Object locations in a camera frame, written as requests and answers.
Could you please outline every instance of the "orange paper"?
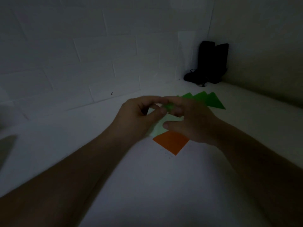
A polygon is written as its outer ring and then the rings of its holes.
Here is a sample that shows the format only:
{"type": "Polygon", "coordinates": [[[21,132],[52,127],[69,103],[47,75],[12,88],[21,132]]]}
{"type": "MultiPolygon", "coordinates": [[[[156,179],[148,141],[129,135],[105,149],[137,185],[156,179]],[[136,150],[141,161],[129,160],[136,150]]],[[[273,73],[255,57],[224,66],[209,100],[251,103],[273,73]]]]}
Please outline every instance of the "orange paper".
{"type": "Polygon", "coordinates": [[[184,135],[173,131],[167,131],[158,135],[154,137],[153,140],[168,151],[172,152],[174,155],[177,155],[189,141],[189,139],[184,135]]]}

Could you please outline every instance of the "person's left hand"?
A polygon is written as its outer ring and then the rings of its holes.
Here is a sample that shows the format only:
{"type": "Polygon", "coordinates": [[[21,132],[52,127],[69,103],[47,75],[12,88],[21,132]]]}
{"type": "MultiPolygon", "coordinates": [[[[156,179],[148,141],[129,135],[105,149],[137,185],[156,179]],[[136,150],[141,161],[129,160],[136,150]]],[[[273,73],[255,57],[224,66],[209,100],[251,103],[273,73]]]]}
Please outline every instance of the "person's left hand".
{"type": "Polygon", "coordinates": [[[106,129],[108,135],[125,145],[134,145],[154,123],[166,115],[166,109],[160,108],[156,103],[167,104],[168,100],[160,96],[142,96],[127,100],[106,129]],[[156,110],[146,115],[149,107],[156,110]]]}

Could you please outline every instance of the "hand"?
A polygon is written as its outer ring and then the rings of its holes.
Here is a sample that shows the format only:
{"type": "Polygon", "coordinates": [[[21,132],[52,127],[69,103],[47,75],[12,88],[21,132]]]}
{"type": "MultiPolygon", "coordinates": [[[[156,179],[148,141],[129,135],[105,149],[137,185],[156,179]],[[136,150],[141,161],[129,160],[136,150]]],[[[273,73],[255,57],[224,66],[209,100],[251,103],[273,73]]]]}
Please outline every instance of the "hand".
{"type": "Polygon", "coordinates": [[[216,145],[223,121],[217,118],[213,112],[202,102],[182,97],[165,97],[175,107],[170,114],[184,116],[184,121],[168,121],[163,124],[167,130],[181,133],[189,139],[216,145]]]}
{"type": "Polygon", "coordinates": [[[127,146],[134,145],[145,136],[154,123],[166,115],[166,109],[160,108],[156,103],[167,104],[168,100],[160,96],[142,96],[127,100],[106,129],[107,134],[127,146]],[[146,115],[149,107],[155,111],[146,115]]]}

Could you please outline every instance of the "person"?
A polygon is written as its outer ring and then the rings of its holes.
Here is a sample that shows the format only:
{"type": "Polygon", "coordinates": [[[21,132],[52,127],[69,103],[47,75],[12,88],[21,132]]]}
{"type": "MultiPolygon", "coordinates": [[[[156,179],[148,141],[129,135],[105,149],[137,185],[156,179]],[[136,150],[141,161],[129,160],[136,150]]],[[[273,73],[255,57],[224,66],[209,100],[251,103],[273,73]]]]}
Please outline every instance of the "person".
{"type": "Polygon", "coordinates": [[[61,162],[0,198],[1,226],[67,226],[97,182],[167,112],[164,128],[218,147],[275,226],[303,226],[303,172],[254,138],[217,118],[203,103],[142,96],[124,103],[111,125],[61,162]],[[146,115],[149,107],[156,110],[146,115]]]}

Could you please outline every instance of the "beige wall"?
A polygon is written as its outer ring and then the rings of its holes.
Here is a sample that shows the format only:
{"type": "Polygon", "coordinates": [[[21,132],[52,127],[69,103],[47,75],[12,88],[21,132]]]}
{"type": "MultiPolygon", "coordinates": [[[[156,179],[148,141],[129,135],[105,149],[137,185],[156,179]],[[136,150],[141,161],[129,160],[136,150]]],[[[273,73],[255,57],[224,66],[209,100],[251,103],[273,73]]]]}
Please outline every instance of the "beige wall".
{"type": "Polygon", "coordinates": [[[224,81],[303,107],[303,0],[216,0],[208,40],[229,43],[224,81]]]}

